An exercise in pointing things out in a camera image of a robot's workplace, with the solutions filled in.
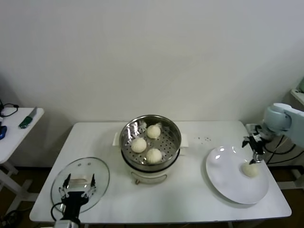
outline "small side table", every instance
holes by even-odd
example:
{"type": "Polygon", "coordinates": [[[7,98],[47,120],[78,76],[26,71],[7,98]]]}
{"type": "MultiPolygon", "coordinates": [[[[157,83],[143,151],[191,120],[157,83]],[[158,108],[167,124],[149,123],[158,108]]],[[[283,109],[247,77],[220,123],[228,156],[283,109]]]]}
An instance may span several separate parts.
{"type": "MultiPolygon", "coordinates": [[[[15,108],[5,108],[2,113],[10,114],[15,108]]],[[[0,164],[3,165],[8,171],[5,174],[0,170],[0,190],[3,186],[6,186],[12,192],[16,194],[16,197],[10,205],[8,212],[17,209],[21,201],[35,201],[38,193],[29,193],[27,190],[30,187],[32,180],[26,180],[22,186],[18,185],[12,178],[11,174],[17,174],[18,170],[8,162],[10,156],[14,153],[16,148],[32,130],[38,120],[42,117],[44,110],[42,108],[37,109],[37,113],[33,118],[33,121],[26,129],[19,129],[18,125],[24,120],[24,118],[30,114],[33,108],[19,108],[19,110],[12,116],[5,117],[2,125],[7,126],[8,130],[5,137],[0,140],[0,164]]]]}

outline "floor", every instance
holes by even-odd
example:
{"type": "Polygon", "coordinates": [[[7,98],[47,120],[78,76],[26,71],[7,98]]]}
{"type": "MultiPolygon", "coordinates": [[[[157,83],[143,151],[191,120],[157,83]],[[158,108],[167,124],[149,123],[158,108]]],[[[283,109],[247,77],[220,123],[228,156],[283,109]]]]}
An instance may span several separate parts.
{"type": "MultiPolygon", "coordinates": [[[[288,170],[271,170],[276,181],[291,181],[293,176],[288,170]]],[[[48,176],[49,170],[20,170],[17,175],[12,175],[12,178],[19,184],[22,184],[26,179],[33,179],[33,183],[29,188],[30,192],[39,192],[44,181],[48,176]]],[[[284,190],[283,194],[287,199],[292,215],[288,218],[266,220],[256,228],[302,228],[304,227],[304,191],[303,190],[284,190]]],[[[0,192],[0,215],[5,215],[10,203],[15,195],[5,187],[0,192]]],[[[33,206],[31,202],[23,202],[19,209],[28,209],[33,206]]],[[[17,228],[40,228],[51,227],[51,224],[37,224],[29,220],[30,209],[22,212],[22,219],[16,226],[17,228]]],[[[233,223],[234,227],[238,227],[239,223],[233,223]]],[[[227,223],[199,223],[199,224],[161,224],[161,225],[93,225],[90,228],[228,228],[227,223]]]]}

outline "cable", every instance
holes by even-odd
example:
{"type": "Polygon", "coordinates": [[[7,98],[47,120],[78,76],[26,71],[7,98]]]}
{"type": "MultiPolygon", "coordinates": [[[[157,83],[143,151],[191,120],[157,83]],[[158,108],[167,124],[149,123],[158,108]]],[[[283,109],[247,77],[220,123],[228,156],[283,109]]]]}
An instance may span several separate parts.
{"type": "Polygon", "coordinates": [[[276,153],[276,152],[269,151],[265,146],[264,146],[264,149],[265,149],[267,152],[272,153],[272,154],[283,155],[283,154],[289,153],[289,152],[292,151],[295,147],[296,147],[296,145],[294,144],[289,150],[287,150],[287,151],[285,151],[285,152],[283,152],[283,153],[276,153]]]}
{"type": "Polygon", "coordinates": [[[297,156],[293,157],[293,158],[290,158],[290,159],[287,159],[287,160],[284,160],[284,161],[277,161],[277,162],[272,162],[272,163],[269,163],[269,165],[271,164],[278,164],[278,163],[282,163],[282,162],[288,162],[288,161],[291,161],[299,156],[301,156],[302,154],[304,153],[304,151],[302,151],[301,153],[299,153],[297,156]]]}
{"type": "Polygon", "coordinates": [[[60,205],[60,204],[62,204],[62,202],[60,202],[60,203],[55,203],[55,204],[52,206],[52,208],[51,208],[51,216],[52,216],[52,218],[53,218],[54,221],[57,221],[57,219],[54,217],[53,209],[55,208],[55,206],[58,206],[58,205],[60,205]]]}
{"type": "MultiPolygon", "coordinates": [[[[279,143],[276,145],[275,151],[274,151],[274,152],[276,152],[276,149],[279,147],[279,145],[281,144],[281,142],[282,142],[283,139],[284,139],[284,135],[282,135],[282,137],[281,137],[279,143]]],[[[266,162],[267,165],[269,164],[269,162],[271,161],[271,159],[274,157],[274,155],[275,155],[275,154],[273,153],[273,154],[271,155],[271,157],[269,158],[269,160],[266,162]]]]}
{"type": "Polygon", "coordinates": [[[8,114],[8,115],[3,115],[3,114],[0,113],[0,117],[8,117],[8,116],[11,116],[11,115],[15,114],[15,113],[18,111],[18,109],[19,109],[19,105],[17,105],[17,104],[12,104],[12,103],[3,104],[3,102],[2,102],[1,99],[0,99],[0,107],[1,107],[1,108],[4,108],[4,107],[7,106],[7,105],[13,106],[14,108],[16,108],[16,110],[15,110],[14,112],[8,114]]]}
{"type": "Polygon", "coordinates": [[[25,209],[18,209],[18,210],[12,210],[8,214],[6,214],[3,219],[1,219],[1,226],[4,228],[14,228],[16,227],[20,221],[22,220],[22,212],[31,210],[33,208],[25,208],[25,209]]]}

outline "pot handle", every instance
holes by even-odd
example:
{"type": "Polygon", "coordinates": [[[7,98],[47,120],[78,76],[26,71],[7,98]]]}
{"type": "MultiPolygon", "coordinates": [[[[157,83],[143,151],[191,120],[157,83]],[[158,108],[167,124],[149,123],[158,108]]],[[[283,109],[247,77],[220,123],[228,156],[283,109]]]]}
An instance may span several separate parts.
{"type": "MultiPolygon", "coordinates": [[[[119,146],[119,133],[115,133],[112,146],[119,146]]],[[[188,138],[186,134],[181,133],[180,148],[189,147],[188,138]]]]}

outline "glass lid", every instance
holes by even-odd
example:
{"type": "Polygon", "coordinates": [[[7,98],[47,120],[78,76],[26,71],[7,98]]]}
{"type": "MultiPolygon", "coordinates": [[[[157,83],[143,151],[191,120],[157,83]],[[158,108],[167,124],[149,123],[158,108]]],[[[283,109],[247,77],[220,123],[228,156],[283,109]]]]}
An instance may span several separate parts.
{"type": "MultiPolygon", "coordinates": [[[[56,204],[61,202],[61,195],[59,188],[63,187],[65,180],[69,177],[69,182],[66,191],[86,191],[91,188],[91,182],[94,175],[96,190],[89,198],[89,201],[83,205],[80,212],[84,212],[93,207],[105,194],[110,181],[109,168],[103,160],[98,158],[81,158],[68,164],[55,178],[52,190],[51,199],[52,203],[56,204]]],[[[64,205],[56,206],[56,209],[62,211],[64,205]]]]}

